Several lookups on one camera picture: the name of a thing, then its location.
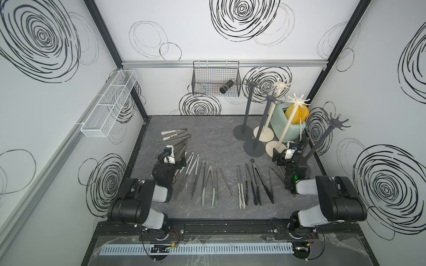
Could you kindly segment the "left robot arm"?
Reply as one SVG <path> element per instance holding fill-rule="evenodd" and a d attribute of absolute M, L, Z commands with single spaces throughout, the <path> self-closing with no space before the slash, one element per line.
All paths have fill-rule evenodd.
<path fill-rule="evenodd" d="M 108 220 L 168 233 L 168 216 L 152 209 L 152 203 L 172 199 L 175 173 L 186 166 L 185 150 L 185 144 L 179 149 L 168 145 L 158 156 L 151 179 L 125 179 L 108 208 Z"/>

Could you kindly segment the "white handled steel tongs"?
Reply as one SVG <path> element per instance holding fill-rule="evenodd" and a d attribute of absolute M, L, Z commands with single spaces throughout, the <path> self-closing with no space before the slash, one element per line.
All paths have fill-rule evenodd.
<path fill-rule="evenodd" d="M 178 129 L 178 130 L 169 130 L 162 131 L 161 135 L 163 136 L 163 141 L 167 141 L 173 138 L 176 138 L 179 134 L 187 132 L 187 129 Z"/>

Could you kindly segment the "black silicone tongs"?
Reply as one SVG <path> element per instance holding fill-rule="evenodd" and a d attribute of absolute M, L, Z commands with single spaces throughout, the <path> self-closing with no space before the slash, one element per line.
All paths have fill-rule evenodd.
<path fill-rule="evenodd" d="M 254 197 L 254 204 L 255 206 L 261 205 L 260 190 L 255 177 L 254 168 L 249 168 L 248 164 L 246 164 L 246 169 L 250 178 L 251 189 Z"/>

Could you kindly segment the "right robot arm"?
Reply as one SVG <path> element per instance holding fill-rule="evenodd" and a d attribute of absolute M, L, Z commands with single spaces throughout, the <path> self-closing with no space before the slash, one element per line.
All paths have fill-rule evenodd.
<path fill-rule="evenodd" d="M 295 211 L 287 224 L 289 235 L 301 239 L 302 228 L 315 228 L 332 222 L 354 223 L 365 221 L 368 216 L 366 205 L 348 177 L 316 176 L 307 178 L 308 165 L 300 150 L 301 144 L 290 143 L 282 151 L 273 148 L 272 160 L 284 174 L 279 178 L 285 189 L 294 195 L 314 195 L 319 204 L 308 209 Z"/>

